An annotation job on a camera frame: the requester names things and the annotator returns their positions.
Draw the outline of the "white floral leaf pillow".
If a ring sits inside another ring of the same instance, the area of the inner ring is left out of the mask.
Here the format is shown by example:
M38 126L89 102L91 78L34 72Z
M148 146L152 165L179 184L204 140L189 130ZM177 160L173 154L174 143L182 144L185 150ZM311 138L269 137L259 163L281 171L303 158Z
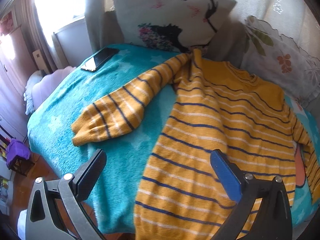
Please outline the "white floral leaf pillow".
M301 106L311 108L319 99L319 59L254 16L248 16L244 29L245 48L240 68L279 85Z

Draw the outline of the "yellow striped knit sweater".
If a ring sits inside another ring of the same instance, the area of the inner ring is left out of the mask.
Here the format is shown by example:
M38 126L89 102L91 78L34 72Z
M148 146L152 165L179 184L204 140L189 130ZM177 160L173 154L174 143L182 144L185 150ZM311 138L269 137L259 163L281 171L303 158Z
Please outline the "yellow striped knit sweater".
M134 207L136 239L210 239L234 207L210 165L221 150L259 179L296 187L295 148L302 145L312 201L319 200L319 163L311 137L284 91L199 50L177 55L87 106L72 124L72 142L113 139L142 122L167 84L177 99L148 159Z

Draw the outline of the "framed pink picture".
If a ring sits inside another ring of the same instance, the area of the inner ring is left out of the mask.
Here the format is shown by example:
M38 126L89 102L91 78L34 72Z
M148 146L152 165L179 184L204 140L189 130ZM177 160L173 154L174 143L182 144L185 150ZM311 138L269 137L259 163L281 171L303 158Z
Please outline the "framed pink picture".
M1 36L10 34L17 26L15 9L12 8L1 18Z

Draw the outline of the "turquoise fleece cartoon blanket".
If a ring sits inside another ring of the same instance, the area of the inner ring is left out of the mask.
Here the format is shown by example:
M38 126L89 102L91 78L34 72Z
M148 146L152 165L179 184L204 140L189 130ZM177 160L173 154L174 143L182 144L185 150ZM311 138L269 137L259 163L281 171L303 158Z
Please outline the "turquoise fleece cartoon blanket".
M319 202L316 145L278 85L197 49L117 49L100 70L69 74L28 122L31 149L56 172L77 168L99 147L106 152L90 197L99 230L212 238L235 207L210 164L215 149L258 179L281 177L293 204L301 146Z

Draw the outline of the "white girl print pillow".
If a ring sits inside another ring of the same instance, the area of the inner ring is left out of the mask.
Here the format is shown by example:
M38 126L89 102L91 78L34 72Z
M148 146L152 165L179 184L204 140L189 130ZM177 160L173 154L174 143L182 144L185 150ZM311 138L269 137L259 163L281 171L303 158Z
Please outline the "white girl print pillow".
M205 53L235 0L113 0L125 43Z

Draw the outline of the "beige embroidered curtain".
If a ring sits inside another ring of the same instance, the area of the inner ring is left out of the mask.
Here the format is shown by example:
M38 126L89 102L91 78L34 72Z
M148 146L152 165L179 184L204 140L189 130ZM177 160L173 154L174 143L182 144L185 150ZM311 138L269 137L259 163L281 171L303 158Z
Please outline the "beige embroidered curtain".
M236 0L224 26L249 15L268 22L311 56L319 57L319 0ZM93 51L122 42L113 0L86 0L85 20Z

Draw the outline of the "pink shell chair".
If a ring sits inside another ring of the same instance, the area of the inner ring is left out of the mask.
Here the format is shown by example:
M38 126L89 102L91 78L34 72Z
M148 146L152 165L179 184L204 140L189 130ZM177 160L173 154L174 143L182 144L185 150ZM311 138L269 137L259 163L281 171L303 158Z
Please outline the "pink shell chair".
M26 103L25 114L33 114L66 76L74 70L75 67L67 66L56 70L52 74L46 74L44 70L35 71L29 77L23 94Z

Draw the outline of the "black smartphone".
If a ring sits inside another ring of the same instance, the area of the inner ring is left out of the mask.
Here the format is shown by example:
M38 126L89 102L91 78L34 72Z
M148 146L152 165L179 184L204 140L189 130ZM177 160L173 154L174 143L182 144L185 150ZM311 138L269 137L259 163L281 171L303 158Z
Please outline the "black smartphone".
M100 67L102 67L108 60L110 60L114 55L119 53L119 49L116 48L104 48L87 60L81 69L87 72L95 72Z

